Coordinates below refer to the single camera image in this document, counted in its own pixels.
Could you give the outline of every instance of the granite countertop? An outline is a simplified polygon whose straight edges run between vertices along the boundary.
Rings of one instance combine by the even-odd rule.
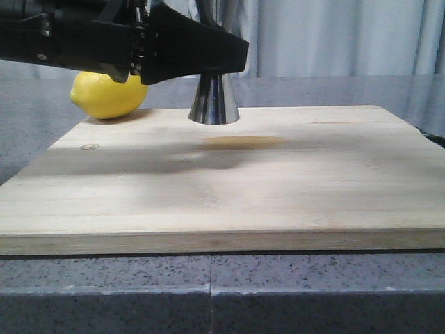
[[[445,77],[233,80],[238,106],[374,104],[445,136]],[[188,108],[195,79],[143,108]],[[70,80],[0,79],[0,184],[83,114]],[[441,333],[445,253],[0,257],[0,333]]]

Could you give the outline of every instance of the wood grain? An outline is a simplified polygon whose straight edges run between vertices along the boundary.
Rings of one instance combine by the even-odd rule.
[[[0,254],[445,247],[445,150],[377,106],[86,119],[0,187]]]

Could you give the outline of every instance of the lemon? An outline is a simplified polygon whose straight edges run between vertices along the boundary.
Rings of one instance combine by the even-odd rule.
[[[148,86],[136,75],[129,76],[126,83],[117,83],[107,74],[81,72],[74,79],[70,99],[88,115],[103,120],[136,110],[147,91]]]

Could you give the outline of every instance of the cutting board edge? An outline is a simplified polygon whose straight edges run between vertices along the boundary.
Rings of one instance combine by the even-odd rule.
[[[0,256],[445,248],[445,228],[370,232],[156,233],[0,237]]]

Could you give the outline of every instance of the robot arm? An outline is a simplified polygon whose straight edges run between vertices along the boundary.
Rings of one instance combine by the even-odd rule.
[[[143,84],[243,71],[248,43],[160,0],[5,0],[0,58],[109,74]]]

